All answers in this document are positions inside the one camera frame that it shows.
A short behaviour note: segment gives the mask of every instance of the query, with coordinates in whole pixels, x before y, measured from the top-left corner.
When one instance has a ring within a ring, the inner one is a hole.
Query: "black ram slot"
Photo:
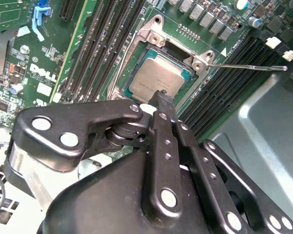
[[[226,61],[227,64],[275,65],[278,56],[261,40],[248,36]],[[267,72],[247,69],[218,69],[212,80],[181,114],[197,141]]]
[[[71,21],[75,13],[79,0],[64,0],[60,10],[59,17],[64,21]]]
[[[100,0],[97,3],[97,7],[92,14],[91,24],[88,27],[87,33],[84,36],[84,40],[82,46],[80,47],[80,53],[78,54],[77,59],[74,61],[72,69],[69,74],[69,82],[67,83],[66,90],[69,88],[71,94],[75,94],[76,90],[78,90],[82,77],[80,74],[85,69],[87,64],[87,59],[91,55],[91,48],[94,46],[95,42],[98,41],[100,34],[105,26],[104,21],[106,20],[106,16],[108,15],[108,10],[113,1],[105,2],[104,0]]]
[[[105,68],[104,74],[99,77],[99,80],[96,82],[96,87],[92,90],[92,94],[90,97],[91,101],[95,101],[96,97],[98,96],[100,90],[102,89],[102,86],[104,85],[106,78],[113,66],[113,64],[116,61],[117,56],[119,55],[120,51],[123,48],[123,45],[125,41],[127,40],[127,37],[136,22],[139,13],[141,12],[146,0],[138,0],[135,1],[132,10],[130,11],[128,17],[125,20],[124,23],[124,29],[122,30],[121,34],[119,35],[120,40],[118,43],[114,46],[115,50],[114,53],[112,53],[112,56],[108,58],[108,61],[106,61],[107,67]]]
[[[124,18],[126,17],[127,12],[130,9],[131,9],[131,1],[125,1],[125,3],[123,3],[122,6],[117,10],[116,15],[114,16],[115,20],[113,20],[115,24],[113,24],[110,27],[108,34],[105,35],[105,39],[100,47],[100,51],[98,55],[95,57],[94,61],[92,62],[93,68],[91,71],[91,75],[89,76],[90,79],[86,87],[84,88],[84,90],[81,92],[81,95],[84,96],[84,98],[82,99],[82,102],[85,101],[87,94],[89,93],[102,64],[105,62],[105,59],[108,56],[109,49],[115,43],[115,38],[121,29],[122,23],[124,21]]]

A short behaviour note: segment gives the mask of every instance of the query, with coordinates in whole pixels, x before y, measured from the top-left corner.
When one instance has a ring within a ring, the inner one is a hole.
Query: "electrolytic capacitor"
[[[249,23],[249,26],[253,28],[258,28],[262,24],[262,20],[252,16],[249,18],[248,23]]]
[[[19,94],[22,90],[23,90],[23,85],[22,84],[16,84],[16,85],[13,85],[9,91],[12,93],[12,94]]]

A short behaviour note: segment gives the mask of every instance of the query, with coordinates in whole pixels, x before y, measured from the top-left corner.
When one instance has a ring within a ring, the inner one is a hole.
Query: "screw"
[[[228,212],[227,219],[230,226],[232,226],[234,229],[236,229],[237,231],[242,229],[242,224],[239,218],[234,213]]]
[[[181,127],[182,127],[183,130],[188,130],[188,126],[185,125],[184,123],[181,124]]]
[[[270,223],[272,223],[272,225],[275,228],[281,229],[281,224],[279,223],[279,221],[273,215],[269,216],[269,220],[270,220]]]
[[[63,145],[66,145],[68,147],[74,147],[78,145],[78,137],[73,133],[64,133],[60,137],[60,141]]]
[[[211,174],[210,174],[210,177],[211,177],[212,179],[216,179],[216,178],[217,178],[216,175],[215,175],[214,173],[211,173]]]
[[[164,204],[168,207],[174,207],[177,205],[177,198],[171,190],[163,189],[161,191],[161,198]]]
[[[281,220],[282,220],[284,226],[287,227],[287,229],[290,229],[290,230],[293,229],[293,226],[292,226],[291,222],[287,218],[282,217]]]
[[[167,160],[171,160],[171,155],[170,155],[169,153],[166,153],[166,154],[165,154],[165,159],[167,159]]]
[[[31,125],[38,130],[45,131],[51,128],[51,121],[43,117],[38,117],[31,122]]]
[[[167,120],[167,116],[164,113],[160,113],[160,117],[164,120]]]
[[[139,108],[136,105],[130,105],[131,110],[133,110],[134,112],[139,112]]]
[[[209,147],[210,147],[212,150],[215,150],[215,149],[216,149],[215,145],[214,145],[213,143],[211,143],[211,142],[207,143],[207,145],[209,145]]]

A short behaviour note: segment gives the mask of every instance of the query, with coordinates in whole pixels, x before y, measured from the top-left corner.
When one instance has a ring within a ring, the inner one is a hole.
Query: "black metal bracket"
[[[157,108],[153,116],[129,100],[19,113],[10,146],[15,143],[53,170],[67,172],[84,158],[124,145],[139,149],[62,192],[49,208],[45,230],[293,234],[291,219],[214,142],[197,144],[191,129],[178,121],[172,98],[156,92],[150,103]],[[33,123],[39,118],[48,128]],[[75,145],[64,144],[65,133],[77,138]],[[52,222],[64,213],[68,221]],[[92,225],[96,220],[102,223]],[[110,223],[118,226],[111,229]]]
[[[82,158],[120,150],[109,142],[105,130],[115,123],[138,122],[142,117],[142,110],[130,100],[30,108],[18,114],[12,139],[46,166],[65,172],[77,167]],[[33,126],[36,119],[40,121],[38,129]],[[77,141],[63,144],[61,136],[66,133]]]
[[[177,139],[171,120],[156,111],[150,120],[142,209],[156,226],[171,226],[182,213],[182,193]]]

